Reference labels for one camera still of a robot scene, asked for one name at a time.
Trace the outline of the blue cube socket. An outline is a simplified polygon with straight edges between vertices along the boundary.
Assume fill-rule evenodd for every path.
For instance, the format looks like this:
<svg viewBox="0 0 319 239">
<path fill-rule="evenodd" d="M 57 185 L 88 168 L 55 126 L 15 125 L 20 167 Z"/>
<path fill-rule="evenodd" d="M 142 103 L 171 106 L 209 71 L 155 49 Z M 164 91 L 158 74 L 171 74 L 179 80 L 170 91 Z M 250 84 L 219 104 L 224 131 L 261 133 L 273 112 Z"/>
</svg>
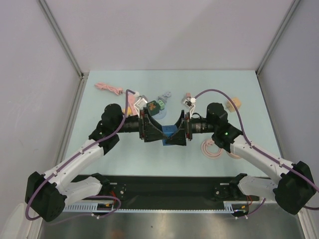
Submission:
<svg viewBox="0 0 319 239">
<path fill-rule="evenodd" d="M 163 125 L 163 126 L 162 126 L 162 131 L 163 131 L 163 133 L 164 133 L 166 136 L 170 137 L 170 136 L 172 136 L 172 135 L 177 131 L 177 126 L 176 126 L 176 125 Z M 163 139 L 163 140 L 162 140 L 162 144 L 163 144 L 163 146 L 170 146 L 170 145 L 172 145 L 172 144 L 168 144 L 168 143 L 166 142 L 166 139 Z"/>
</svg>

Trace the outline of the dark green cube socket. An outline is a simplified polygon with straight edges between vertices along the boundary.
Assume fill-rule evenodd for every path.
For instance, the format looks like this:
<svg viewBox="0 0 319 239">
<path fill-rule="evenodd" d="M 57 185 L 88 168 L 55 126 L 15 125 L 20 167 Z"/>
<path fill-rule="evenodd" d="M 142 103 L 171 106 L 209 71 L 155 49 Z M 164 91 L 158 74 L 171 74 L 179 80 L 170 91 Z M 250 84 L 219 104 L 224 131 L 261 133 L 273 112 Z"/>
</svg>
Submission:
<svg viewBox="0 0 319 239">
<path fill-rule="evenodd" d="M 146 107 L 148 109 L 150 116 L 157 115 L 160 112 L 160 106 L 159 106 L 158 102 L 155 100 L 148 102 Z"/>
</svg>

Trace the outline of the light green USB charger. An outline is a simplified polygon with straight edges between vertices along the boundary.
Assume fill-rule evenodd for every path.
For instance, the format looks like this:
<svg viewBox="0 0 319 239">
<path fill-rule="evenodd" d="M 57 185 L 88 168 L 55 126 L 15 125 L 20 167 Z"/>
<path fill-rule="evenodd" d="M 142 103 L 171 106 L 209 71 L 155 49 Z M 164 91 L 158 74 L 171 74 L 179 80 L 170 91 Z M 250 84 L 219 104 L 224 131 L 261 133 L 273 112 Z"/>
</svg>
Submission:
<svg viewBox="0 0 319 239">
<path fill-rule="evenodd" d="M 162 111 L 165 109 L 165 103 L 163 100 L 158 100 L 159 110 Z"/>
</svg>

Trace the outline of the yellow plug adapter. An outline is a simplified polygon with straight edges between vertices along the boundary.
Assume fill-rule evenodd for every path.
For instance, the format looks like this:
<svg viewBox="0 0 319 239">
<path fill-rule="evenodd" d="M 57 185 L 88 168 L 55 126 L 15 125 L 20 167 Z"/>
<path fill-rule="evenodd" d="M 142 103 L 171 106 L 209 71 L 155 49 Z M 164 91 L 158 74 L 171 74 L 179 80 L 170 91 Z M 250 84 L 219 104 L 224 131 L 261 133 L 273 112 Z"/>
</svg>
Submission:
<svg viewBox="0 0 319 239">
<path fill-rule="evenodd" d="M 133 112 L 132 110 L 131 110 L 131 108 L 130 107 L 128 107 L 127 108 L 127 117 L 130 117 L 130 116 L 135 116 L 136 114 L 135 114 L 135 112 Z"/>
</svg>

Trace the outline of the beige cube socket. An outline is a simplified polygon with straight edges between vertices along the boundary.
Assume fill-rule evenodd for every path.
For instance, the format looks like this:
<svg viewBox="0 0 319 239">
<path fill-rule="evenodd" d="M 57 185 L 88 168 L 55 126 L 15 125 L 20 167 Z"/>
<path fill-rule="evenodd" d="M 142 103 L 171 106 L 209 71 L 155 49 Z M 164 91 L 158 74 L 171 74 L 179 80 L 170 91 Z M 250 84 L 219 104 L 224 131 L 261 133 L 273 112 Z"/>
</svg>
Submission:
<svg viewBox="0 0 319 239">
<path fill-rule="evenodd" d="M 234 97 L 234 98 L 231 98 L 231 100 L 228 100 L 225 106 L 232 113 L 236 111 L 235 109 L 240 109 L 240 107 L 242 106 L 242 103 L 238 97 Z"/>
</svg>

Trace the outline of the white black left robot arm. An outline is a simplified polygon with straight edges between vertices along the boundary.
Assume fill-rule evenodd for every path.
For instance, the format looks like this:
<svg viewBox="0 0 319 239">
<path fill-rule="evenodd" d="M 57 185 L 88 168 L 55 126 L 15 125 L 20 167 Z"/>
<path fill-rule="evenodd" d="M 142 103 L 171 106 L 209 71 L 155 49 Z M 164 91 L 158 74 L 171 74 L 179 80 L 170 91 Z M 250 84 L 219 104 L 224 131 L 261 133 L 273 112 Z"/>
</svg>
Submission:
<svg viewBox="0 0 319 239">
<path fill-rule="evenodd" d="M 110 182 L 105 176 L 95 173 L 79 182 L 73 179 L 113 149 L 120 141 L 119 133 L 138 131 L 145 139 L 148 120 L 152 121 L 153 117 L 147 108 L 128 117 L 118 104 L 107 105 L 96 128 L 73 155 L 42 174 L 34 172 L 29 176 L 25 217 L 30 221 L 42 218 L 51 222 L 69 205 L 86 198 L 107 198 Z"/>
</svg>

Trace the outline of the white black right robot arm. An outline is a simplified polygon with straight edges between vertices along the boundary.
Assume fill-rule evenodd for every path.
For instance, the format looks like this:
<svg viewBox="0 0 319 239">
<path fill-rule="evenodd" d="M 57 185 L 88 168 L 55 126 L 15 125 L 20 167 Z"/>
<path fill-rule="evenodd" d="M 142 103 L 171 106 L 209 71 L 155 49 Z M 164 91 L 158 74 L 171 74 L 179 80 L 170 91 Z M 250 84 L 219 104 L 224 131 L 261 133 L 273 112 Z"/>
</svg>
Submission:
<svg viewBox="0 0 319 239">
<path fill-rule="evenodd" d="M 229 123 L 222 104 L 210 103 L 205 118 L 192 118 L 194 98 L 185 100 L 183 104 L 189 109 L 188 114 L 181 118 L 183 140 L 192 140 L 195 133 L 210 132 L 212 137 L 202 143 L 202 152 L 208 152 L 207 146 L 215 144 L 219 150 L 212 154 L 212 158 L 218 158 L 226 151 L 229 156 L 248 161 L 268 176 L 263 179 L 239 174 L 235 184 L 230 187 L 230 195 L 234 199 L 241 200 L 249 195 L 274 200 L 284 211 L 295 215 L 318 192 L 307 164 L 276 157 L 254 144 L 243 128 L 237 129 Z"/>
</svg>

